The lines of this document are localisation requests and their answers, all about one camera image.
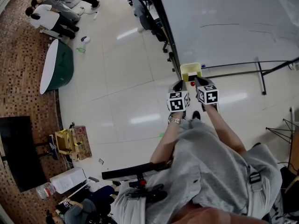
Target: desk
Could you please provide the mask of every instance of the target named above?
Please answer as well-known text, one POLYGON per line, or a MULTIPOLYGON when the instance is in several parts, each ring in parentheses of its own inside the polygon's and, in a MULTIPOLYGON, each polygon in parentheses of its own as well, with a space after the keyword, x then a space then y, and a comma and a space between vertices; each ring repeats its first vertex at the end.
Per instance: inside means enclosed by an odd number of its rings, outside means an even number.
POLYGON ((55 39, 47 52, 40 93, 53 91, 69 83, 74 73, 73 51, 55 39))
POLYGON ((289 163, 294 166, 293 168, 291 165, 289 165, 289 170, 297 175, 296 170, 299 170, 299 131, 296 131, 293 134, 289 163))

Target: yellow box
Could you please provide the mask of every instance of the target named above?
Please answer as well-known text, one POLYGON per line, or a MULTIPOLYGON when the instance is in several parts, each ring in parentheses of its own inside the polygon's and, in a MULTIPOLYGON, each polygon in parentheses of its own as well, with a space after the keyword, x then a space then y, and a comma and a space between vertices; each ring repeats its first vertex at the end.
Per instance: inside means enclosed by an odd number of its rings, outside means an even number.
POLYGON ((70 130, 55 132, 58 151, 62 154, 72 154, 75 152, 73 135, 70 130))

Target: black metal frame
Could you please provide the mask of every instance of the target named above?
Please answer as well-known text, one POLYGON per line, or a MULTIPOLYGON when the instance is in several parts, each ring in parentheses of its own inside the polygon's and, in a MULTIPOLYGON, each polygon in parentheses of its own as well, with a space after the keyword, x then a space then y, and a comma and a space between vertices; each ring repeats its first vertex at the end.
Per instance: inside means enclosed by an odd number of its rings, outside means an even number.
POLYGON ((176 44, 174 42, 174 38, 173 38, 173 35, 171 32, 170 24, 168 22, 167 15, 166 15, 166 12, 163 7, 163 3, 161 0, 152 0, 152 1, 155 5, 156 11, 157 11, 160 19, 161 19, 161 22, 162 22, 165 32, 167 34, 167 39, 171 46, 172 52, 169 53, 169 61, 172 62, 174 70, 175 70, 178 78, 181 79, 180 64, 179 64, 179 60, 178 60, 178 52, 177 52, 176 44))
POLYGON ((293 126, 296 126, 297 128, 299 128, 299 126, 295 125, 294 123, 292 123, 292 122, 290 122, 290 121, 288 121, 286 119, 283 119, 283 121, 286 123, 286 125, 288 126, 289 129, 274 129, 274 128, 268 128, 268 127, 266 127, 266 130, 271 131, 272 133, 274 133, 278 137, 280 137, 283 140, 287 141, 289 144, 292 144, 292 136, 295 133, 295 131, 290 128, 289 124, 291 124, 293 126), (291 132, 291 135, 287 136, 287 135, 285 135, 283 133, 280 133, 279 131, 289 131, 289 132, 291 132))
POLYGON ((266 95, 267 94, 267 90, 266 90, 266 84, 265 84, 265 79, 264 76, 279 70, 285 66, 288 66, 290 64, 299 62, 299 57, 297 57, 294 60, 291 61, 254 61, 254 62, 243 62, 243 63, 234 63, 234 64, 226 64, 226 65, 217 65, 217 66, 211 66, 211 67, 202 67, 201 69, 211 69, 211 68, 217 68, 217 67, 223 67, 223 66, 230 66, 230 65, 241 65, 241 64, 257 64, 258 66, 258 70, 252 70, 252 71, 244 71, 244 72, 237 72, 237 73, 229 73, 229 74, 223 74, 223 75, 217 75, 217 76, 209 76, 207 78, 216 78, 216 77, 227 77, 227 76, 234 76, 234 75, 243 75, 243 74, 250 74, 250 73, 260 73, 260 77, 261 77, 261 82, 262 82, 262 95, 266 95), (269 63, 269 62, 283 62, 282 64, 269 69, 269 70, 262 70, 262 66, 261 63, 269 63))
MULTIPOLYGON (((181 72, 180 72, 180 63, 179 63, 179 59, 178 59, 178 52, 176 49, 176 44, 174 42, 174 38, 171 32, 171 28, 170 28, 170 24, 168 22, 167 19, 167 15, 165 12, 165 9, 163 7, 163 3, 161 0, 152 0, 155 8, 158 12, 158 15, 161 19, 161 22, 163 24, 163 27, 165 28, 165 32, 167 34, 167 38, 170 42, 170 46, 171 46, 171 50, 172 52, 169 53, 169 59, 168 61, 171 61, 173 66, 174 66, 174 70, 178 76, 179 79, 181 79, 181 72)), ((299 62, 299 57, 297 57, 294 60, 291 61, 254 61, 254 62, 244 62, 244 63, 234 63, 234 64, 225 64, 225 65, 217 65, 217 66, 212 66, 212 67, 202 67, 202 69, 211 69, 211 68, 216 68, 216 67, 223 67, 223 66, 229 66, 229 65, 240 65, 240 64, 257 64, 258 66, 258 70, 253 70, 253 71, 245 71, 245 72, 237 72, 237 73, 230 73, 230 74, 223 74, 223 75, 217 75, 217 76, 210 76, 207 78, 216 78, 216 77, 226 77, 226 76, 234 76, 234 75, 242 75, 242 74, 250 74, 250 73, 260 73, 260 77, 261 77, 261 82, 262 82, 262 94, 266 95, 267 94, 267 90, 266 90, 266 85, 265 85, 265 80, 264 80, 264 76, 279 70, 285 66, 288 66, 292 63, 296 63, 299 62), (262 70, 261 67, 261 63, 268 63, 268 62, 283 62, 282 64, 269 69, 269 70, 262 70)))

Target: cardboard box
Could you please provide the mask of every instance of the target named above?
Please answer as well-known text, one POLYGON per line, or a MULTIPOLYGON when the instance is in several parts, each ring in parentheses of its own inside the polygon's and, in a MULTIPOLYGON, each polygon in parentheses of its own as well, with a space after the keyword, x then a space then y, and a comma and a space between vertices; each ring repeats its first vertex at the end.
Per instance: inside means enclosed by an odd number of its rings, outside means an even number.
POLYGON ((86 127, 85 126, 75 126, 71 129, 71 133, 73 135, 73 140, 75 145, 75 153, 71 155, 72 159, 84 160, 92 156, 92 152, 90 150, 86 127))
POLYGON ((73 135, 70 130, 55 132, 58 151, 62 154, 72 154, 75 152, 73 135))

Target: tv screen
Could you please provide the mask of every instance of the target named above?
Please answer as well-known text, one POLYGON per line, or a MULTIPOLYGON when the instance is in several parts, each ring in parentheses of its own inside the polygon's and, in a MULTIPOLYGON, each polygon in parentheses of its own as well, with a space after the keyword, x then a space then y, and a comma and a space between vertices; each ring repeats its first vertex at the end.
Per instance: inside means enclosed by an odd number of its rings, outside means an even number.
POLYGON ((20 192, 46 183, 33 143, 30 117, 0 118, 0 136, 6 160, 20 192))

